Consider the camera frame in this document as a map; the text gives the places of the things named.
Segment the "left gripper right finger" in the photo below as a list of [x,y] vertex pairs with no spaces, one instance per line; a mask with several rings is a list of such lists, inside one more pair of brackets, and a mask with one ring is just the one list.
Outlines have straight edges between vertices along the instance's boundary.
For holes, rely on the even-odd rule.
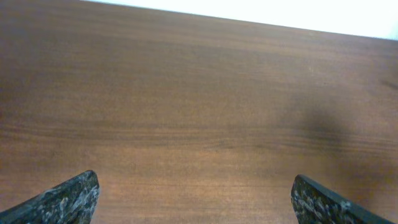
[[393,224],[302,174],[294,179],[290,199],[299,224]]

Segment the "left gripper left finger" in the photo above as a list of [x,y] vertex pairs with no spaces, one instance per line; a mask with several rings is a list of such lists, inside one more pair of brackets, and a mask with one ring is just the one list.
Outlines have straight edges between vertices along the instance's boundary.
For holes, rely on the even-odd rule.
[[87,170],[1,212],[1,223],[90,223],[99,195],[98,177]]

